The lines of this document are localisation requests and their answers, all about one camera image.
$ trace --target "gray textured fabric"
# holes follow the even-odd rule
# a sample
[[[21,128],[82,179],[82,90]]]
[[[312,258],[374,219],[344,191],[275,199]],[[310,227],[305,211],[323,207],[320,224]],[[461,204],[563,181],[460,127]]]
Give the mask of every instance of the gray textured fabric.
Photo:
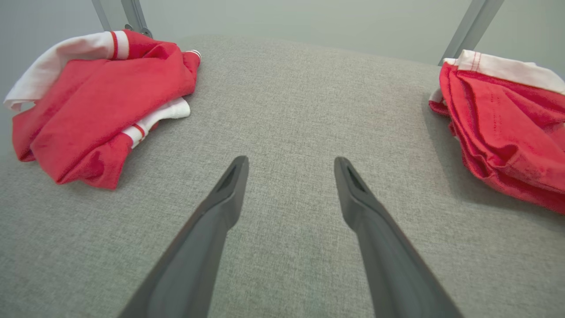
[[[371,317],[341,217],[345,156],[468,317],[563,317],[565,218],[462,165],[427,97],[439,68],[270,40],[199,36],[192,115],[162,122],[115,192],[2,159],[0,316],[116,316],[240,154],[250,158],[211,317]]]

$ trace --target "white trim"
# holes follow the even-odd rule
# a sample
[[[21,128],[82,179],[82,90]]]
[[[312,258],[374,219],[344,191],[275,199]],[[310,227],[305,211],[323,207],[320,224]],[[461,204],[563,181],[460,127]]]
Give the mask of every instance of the white trim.
[[[565,95],[565,81],[552,70],[537,66],[535,63],[470,50],[463,50],[458,59],[446,58],[444,63],[458,66],[459,71],[473,71]]]
[[[129,56],[129,40],[124,31],[116,31],[116,41],[118,42],[118,54],[116,59],[128,59]]]
[[[198,58],[200,59],[200,62],[202,62],[202,55],[200,55],[200,52],[196,51],[196,50],[190,50],[190,51],[186,51],[188,52],[192,52],[192,53],[196,53],[196,55],[198,55]]]
[[[145,133],[142,135],[141,131],[135,126],[129,126],[128,128],[122,130],[122,132],[128,135],[132,139],[132,149],[139,144],[140,141],[145,139],[149,134],[149,129],[153,127],[161,119],[177,119],[183,118],[190,115],[190,106],[184,100],[184,98],[179,97],[172,100],[165,105],[159,107],[156,111],[147,115],[144,119],[138,121],[136,125],[141,127]]]

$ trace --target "red fabric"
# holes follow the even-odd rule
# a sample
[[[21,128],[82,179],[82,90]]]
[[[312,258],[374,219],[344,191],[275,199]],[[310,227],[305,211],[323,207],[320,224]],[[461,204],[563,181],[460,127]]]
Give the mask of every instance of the red fabric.
[[[444,63],[440,86],[464,165],[494,189],[565,214],[565,96],[458,71]]]
[[[37,160],[58,184],[115,189],[132,140],[121,131],[168,101],[194,92],[194,53],[124,31],[127,60],[72,60],[47,94],[14,117],[21,161]],[[114,38],[114,58],[118,51]]]

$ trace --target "red and white shirt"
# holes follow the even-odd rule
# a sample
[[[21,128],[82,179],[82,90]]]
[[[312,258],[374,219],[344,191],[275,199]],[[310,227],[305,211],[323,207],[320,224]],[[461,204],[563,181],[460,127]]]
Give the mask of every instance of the red and white shirt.
[[[21,161],[58,184],[115,189],[126,156],[163,118],[190,114],[200,53],[128,30],[74,37],[43,53],[4,101]]]

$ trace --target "red stripe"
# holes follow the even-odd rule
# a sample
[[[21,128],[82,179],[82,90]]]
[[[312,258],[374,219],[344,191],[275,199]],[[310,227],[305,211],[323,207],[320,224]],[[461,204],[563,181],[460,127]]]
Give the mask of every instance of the red stripe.
[[[142,137],[142,138],[145,137],[145,131],[143,130],[143,128],[140,127],[140,125],[138,125],[138,124],[133,124],[133,126],[134,126],[135,128],[137,128],[137,130],[139,130],[139,131],[141,132],[141,137]]]
[[[118,57],[118,38],[113,31],[110,31],[110,33],[112,33],[112,38],[114,39],[114,55],[112,55],[112,59],[116,59]]]

